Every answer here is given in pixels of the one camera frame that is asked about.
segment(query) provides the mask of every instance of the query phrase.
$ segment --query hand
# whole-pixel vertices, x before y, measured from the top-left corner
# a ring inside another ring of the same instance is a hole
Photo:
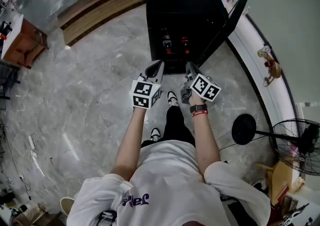
[[[197,93],[191,90],[191,97],[189,98],[189,103],[191,106],[194,106],[203,105],[205,102]]]

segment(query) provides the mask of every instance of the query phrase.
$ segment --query white sneaker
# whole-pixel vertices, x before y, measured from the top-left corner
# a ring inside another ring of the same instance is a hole
[[[160,140],[161,136],[160,136],[160,131],[158,128],[153,128],[152,131],[151,131],[151,134],[150,134],[150,140],[153,140],[153,141],[158,141]]]
[[[172,91],[169,91],[166,95],[167,99],[168,99],[168,102],[169,102],[169,106],[172,107],[172,106],[176,106],[176,107],[179,107],[179,103],[178,103],[178,99],[175,95],[174,92]]]

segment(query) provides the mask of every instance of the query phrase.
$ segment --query white sleeve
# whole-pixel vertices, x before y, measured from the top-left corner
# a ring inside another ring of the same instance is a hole
[[[122,196],[131,187],[131,183],[117,174],[86,179],[72,205],[66,221],[67,226],[90,225],[101,212],[117,210]]]
[[[270,199],[241,180],[229,164],[224,162],[211,164],[204,172],[204,179],[221,194],[238,199],[259,226],[267,225],[271,212]]]

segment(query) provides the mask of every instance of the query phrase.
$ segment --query electric fan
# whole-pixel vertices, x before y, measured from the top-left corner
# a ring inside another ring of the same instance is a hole
[[[290,119],[276,124],[272,132],[257,131],[255,119],[240,115],[233,123],[232,137],[246,145],[255,134],[269,136],[279,159],[291,168],[310,175],[320,175],[320,124],[305,119]]]

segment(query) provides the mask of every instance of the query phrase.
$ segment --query wooden platform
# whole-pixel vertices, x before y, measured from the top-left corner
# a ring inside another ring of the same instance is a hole
[[[133,9],[146,0],[79,0],[58,15],[64,42],[74,45],[81,38],[111,19]]]

